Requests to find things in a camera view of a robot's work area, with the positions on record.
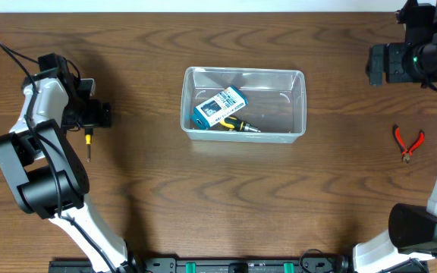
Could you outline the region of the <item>black yellow slim screwdriver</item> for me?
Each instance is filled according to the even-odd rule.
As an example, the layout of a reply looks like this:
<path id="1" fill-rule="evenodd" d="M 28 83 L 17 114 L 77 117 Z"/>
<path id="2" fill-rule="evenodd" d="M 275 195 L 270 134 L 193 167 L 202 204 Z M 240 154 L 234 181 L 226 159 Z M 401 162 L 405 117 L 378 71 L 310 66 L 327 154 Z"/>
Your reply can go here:
<path id="1" fill-rule="evenodd" d="M 92 145 L 92 139 L 93 139 L 93 129 L 92 128 L 86 128 L 84 130 L 85 133 L 85 140 L 86 140 L 86 158 L 88 162 L 91 162 L 91 145 Z"/>

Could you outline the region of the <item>clear plastic container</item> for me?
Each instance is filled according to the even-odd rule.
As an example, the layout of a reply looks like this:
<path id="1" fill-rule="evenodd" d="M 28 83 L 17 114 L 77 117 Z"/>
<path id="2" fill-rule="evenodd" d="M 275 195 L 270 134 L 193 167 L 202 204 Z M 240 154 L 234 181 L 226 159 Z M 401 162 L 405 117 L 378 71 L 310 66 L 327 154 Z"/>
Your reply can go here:
<path id="1" fill-rule="evenodd" d="M 230 104 L 237 129 L 208 121 Z M 192 140 L 293 143 L 307 129 L 305 76 L 298 70 L 189 67 L 181 96 L 181 129 Z"/>

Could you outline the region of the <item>blue screw box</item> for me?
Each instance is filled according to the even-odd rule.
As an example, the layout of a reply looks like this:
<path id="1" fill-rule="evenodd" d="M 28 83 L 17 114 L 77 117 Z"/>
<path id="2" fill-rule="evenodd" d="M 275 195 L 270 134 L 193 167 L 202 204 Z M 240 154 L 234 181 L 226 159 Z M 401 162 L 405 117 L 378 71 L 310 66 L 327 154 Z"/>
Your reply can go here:
<path id="1" fill-rule="evenodd" d="M 229 86 L 195 106 L 191 120 L 199 129 L 207 130 L 247 105 L 246 96 L 237 87 Z"/>

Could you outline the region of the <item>stubby yellow black screwdriver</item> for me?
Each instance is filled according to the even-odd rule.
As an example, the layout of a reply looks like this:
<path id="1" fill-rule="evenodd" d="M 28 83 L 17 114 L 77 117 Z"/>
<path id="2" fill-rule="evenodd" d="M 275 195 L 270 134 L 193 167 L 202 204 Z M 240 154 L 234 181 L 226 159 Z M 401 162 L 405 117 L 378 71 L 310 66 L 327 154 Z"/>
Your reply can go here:
<path id="1" fill-rule="evenodd" d="M 243 121 L 239 118 L 236 118 L 235 116 L 228 116 L 224 119 L 222 119 L 220 122 L 220 125 L 223 127 L 228 128 L 230 131 L 237 131 L 237 132 L 254 132 L 254 133 L 260 133 L 261 130 L 257 127 L 252 126 L 246 121 Z"/>

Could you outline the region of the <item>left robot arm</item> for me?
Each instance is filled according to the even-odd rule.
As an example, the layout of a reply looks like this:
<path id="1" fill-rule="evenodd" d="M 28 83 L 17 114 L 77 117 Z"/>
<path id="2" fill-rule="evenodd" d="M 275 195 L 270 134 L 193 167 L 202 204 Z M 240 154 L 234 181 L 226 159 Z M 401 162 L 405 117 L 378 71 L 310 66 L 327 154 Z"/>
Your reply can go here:
<path id="1" fill-rule="evenodd" d="M 0 136 L 0 169 L 20 209 L 65 231 L 90 261 L 92 272 L 136 272 L 127 243 L 93 205 L 83 163 L 66 138 L 83 130 L 86 144 L 96 128 L 112 125 L 111 106 L 94 99 L 95 81 L 51 53 L 28 74 L 17 123 Z"/>

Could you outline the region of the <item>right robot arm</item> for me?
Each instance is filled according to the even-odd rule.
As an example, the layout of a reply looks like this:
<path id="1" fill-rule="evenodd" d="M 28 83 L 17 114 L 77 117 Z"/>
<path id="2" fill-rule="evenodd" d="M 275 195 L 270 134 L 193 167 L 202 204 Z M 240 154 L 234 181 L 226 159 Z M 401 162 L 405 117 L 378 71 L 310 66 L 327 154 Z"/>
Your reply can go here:
<path id="1" fill-rule="evenodd" d="M 418 83 L 437 92 L 437 2 L 409 0 L 395 16 L 404 25 L 404 41 L 370 48 L 366 63 L 370 85 Z M 433 259 L 437 259 L 437 177 L 425 206 L 394 205 L 387 230 L 353 248 L 350 270 L 427 272 Z"/>

